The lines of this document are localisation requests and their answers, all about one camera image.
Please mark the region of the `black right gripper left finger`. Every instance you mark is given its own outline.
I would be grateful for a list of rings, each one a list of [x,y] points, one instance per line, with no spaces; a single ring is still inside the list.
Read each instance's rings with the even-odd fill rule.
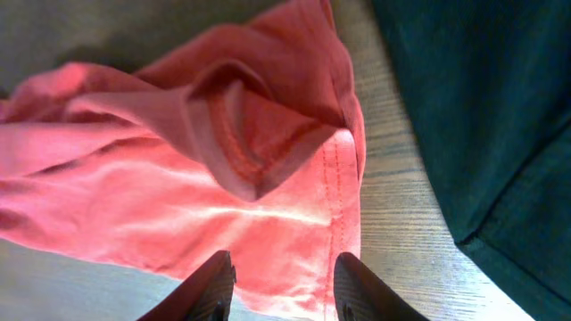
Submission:
[[[228,321],[236,283],[229,251],[216,251],[137,321]]]

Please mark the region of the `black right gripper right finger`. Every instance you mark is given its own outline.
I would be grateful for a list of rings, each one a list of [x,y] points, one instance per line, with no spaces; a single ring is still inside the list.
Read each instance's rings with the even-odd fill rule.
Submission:
[[[334,296],[340,321],[427,321],[350,252],[335,261]]]

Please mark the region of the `orange t-shirt with white print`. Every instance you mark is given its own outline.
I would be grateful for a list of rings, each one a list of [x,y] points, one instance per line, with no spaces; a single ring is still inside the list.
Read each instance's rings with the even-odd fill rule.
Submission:
[[[365,158],[331,6],[287,1],[135,73],[21,83],[1,103],[1,236],[177,279],[227,250],[248,308],[333,320]]]

